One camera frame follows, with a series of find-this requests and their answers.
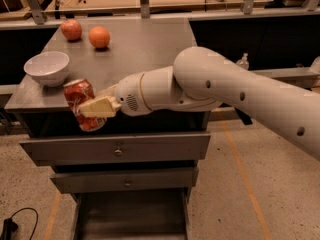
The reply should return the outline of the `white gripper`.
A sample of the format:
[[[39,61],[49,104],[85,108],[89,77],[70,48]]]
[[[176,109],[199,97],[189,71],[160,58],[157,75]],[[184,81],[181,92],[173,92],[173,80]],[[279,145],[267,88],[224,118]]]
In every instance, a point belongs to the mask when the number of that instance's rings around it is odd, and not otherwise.
[[[98,91],[95,94],[96,98],[80,104],[77,111],[84,117],[97,118],[114,117],[120,108],[128,116],[151,113],[141,91],[143,76],[144,73],[133,74],[122,79],[118,85],[115,84]]]

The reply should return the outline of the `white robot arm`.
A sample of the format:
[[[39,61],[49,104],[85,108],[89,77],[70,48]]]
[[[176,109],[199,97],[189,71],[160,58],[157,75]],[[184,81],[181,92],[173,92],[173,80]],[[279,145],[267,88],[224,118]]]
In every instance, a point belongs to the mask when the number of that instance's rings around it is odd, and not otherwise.
[[[320,158],[320,94],[252,73],[222,55],[191,47],[174,64],[130,75],[80,104],[86,117],[156,110],[209,111],[225,103]]]

